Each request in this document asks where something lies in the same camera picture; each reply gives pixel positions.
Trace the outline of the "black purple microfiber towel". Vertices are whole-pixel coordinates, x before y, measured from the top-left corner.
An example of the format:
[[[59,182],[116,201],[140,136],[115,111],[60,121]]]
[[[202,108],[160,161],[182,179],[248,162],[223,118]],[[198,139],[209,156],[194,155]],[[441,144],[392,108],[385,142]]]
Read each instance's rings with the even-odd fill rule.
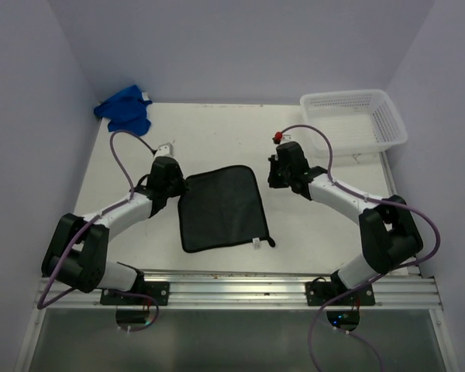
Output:
[[[186,253],[276,243],[270,236],[253,170],[232,165],[186,178],[187,191],[177,204],[181,247]]]

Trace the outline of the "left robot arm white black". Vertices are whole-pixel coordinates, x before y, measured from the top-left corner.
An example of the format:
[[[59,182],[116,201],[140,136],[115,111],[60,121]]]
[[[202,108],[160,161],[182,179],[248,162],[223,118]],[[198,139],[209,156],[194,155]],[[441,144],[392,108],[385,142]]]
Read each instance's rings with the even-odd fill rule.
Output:
[[[141,302],[146,294],[141,274],[134,267],[108,261],[109,242],[155,216],[169,198],[184,194],[185,189],[178,162],[172,157],[156,157],[150,173],[121,201],[100,212],[67,213],[60,218],[43,258],[42,274],[84,293],[115,290],[128,304]]]

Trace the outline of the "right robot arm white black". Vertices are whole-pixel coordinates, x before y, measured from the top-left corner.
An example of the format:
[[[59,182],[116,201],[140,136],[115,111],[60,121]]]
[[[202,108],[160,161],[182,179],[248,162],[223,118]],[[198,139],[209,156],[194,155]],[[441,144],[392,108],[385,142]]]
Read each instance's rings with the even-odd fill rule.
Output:
[[[422,237],[405,200],[397,195],[371,201],[347,193],[329,179],[323,167],[310,167],[301,146],[282,143],[269,158],[270,188],[290,188],[311,202],[330,207],[355,222],[360,230],[361,253],[333,272],[330,281],[315,279],[310,291],[324,301],[347,304],[357,296],[357,287],[379,274],[388,274],[423,248]]]

